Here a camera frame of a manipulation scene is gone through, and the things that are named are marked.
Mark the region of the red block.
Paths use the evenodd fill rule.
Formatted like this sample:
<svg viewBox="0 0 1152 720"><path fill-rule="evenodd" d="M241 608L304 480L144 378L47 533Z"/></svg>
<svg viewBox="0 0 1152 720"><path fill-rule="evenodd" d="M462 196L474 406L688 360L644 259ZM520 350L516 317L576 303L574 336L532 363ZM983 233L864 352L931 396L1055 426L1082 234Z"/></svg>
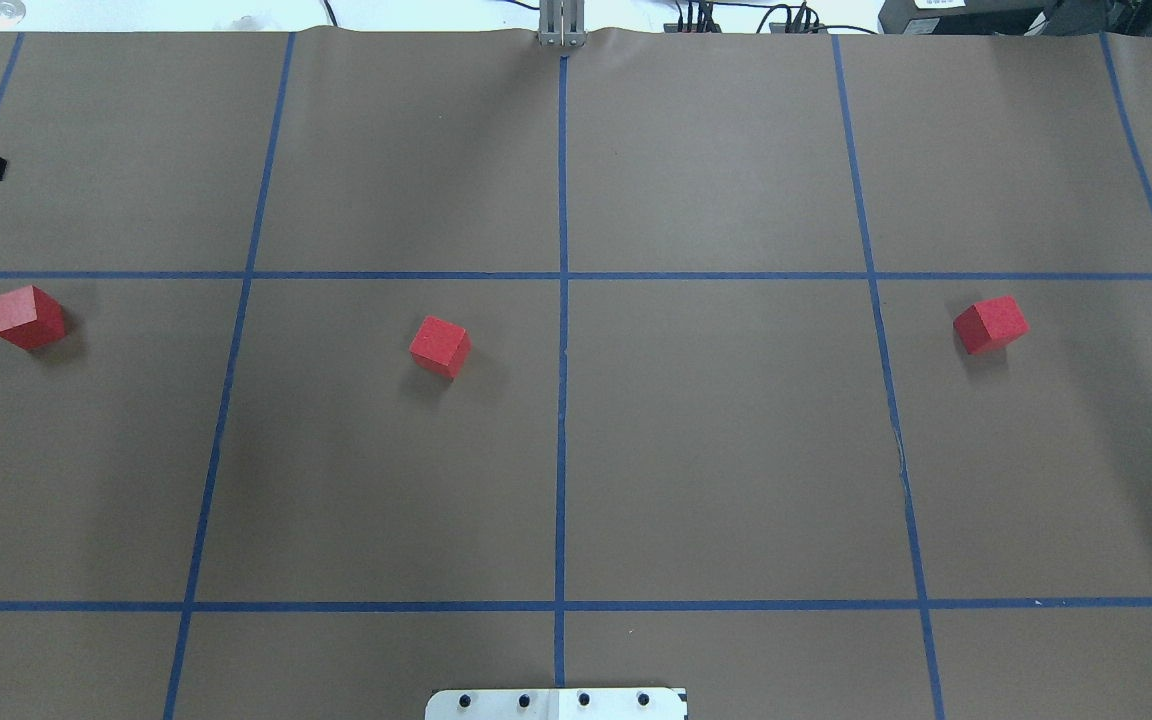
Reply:
<svg viewBox="0 0 1152 720"><path fill-rule="evenodd" d="M470 333L462 325L426 314L408 346L408 354L426 372L454 381L465 366L472 346Z"/></svg>
<svg viewBox="0 0 1152 720"><path fill-rule="evenodd" d="M0 293L0 338L36 350L67 338L65 309L40 287L28 285Z"/></svg>
<svg viewBox="0 0 1152 720"><path fill-rule="evenodd" d="M980 300L952 320L958 342L969 356L1001 350L1030 331L1020 302L1011 295Z"/></svg>

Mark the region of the black device top right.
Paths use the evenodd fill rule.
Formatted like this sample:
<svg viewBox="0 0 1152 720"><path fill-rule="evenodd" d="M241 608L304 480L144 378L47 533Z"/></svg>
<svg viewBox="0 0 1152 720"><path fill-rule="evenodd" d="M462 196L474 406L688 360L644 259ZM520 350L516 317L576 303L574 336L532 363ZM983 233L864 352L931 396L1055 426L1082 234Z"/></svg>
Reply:
<svg viewBox="0 0 1152 720"><path fill-rule="evenodd" d="M1152 37L1152 1L882 1L886 35Z"/></svg>

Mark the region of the aluminium frame post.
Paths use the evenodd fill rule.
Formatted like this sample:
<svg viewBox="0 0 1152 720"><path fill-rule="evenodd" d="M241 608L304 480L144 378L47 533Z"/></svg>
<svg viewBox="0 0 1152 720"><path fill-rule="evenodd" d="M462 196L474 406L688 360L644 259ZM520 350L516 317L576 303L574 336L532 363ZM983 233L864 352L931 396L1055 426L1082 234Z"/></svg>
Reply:
<svg viewBox="0 0 1152 720"><path fill-rule="evenodd" d="M588 40L584 0L541 0L538 6L538 41L543 47L581 47Z"/></svg>

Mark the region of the metal base plate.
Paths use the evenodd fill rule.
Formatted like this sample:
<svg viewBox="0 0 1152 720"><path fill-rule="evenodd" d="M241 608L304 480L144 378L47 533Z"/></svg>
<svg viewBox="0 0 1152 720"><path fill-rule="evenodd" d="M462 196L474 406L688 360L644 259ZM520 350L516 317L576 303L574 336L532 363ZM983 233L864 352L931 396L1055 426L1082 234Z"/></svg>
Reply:
<svg viewBox="0 0 1152 720"><path fill-rule="evenodd" d="M425 719L687 719L684 689L594 687L447 689L426 702Z"/></svg>

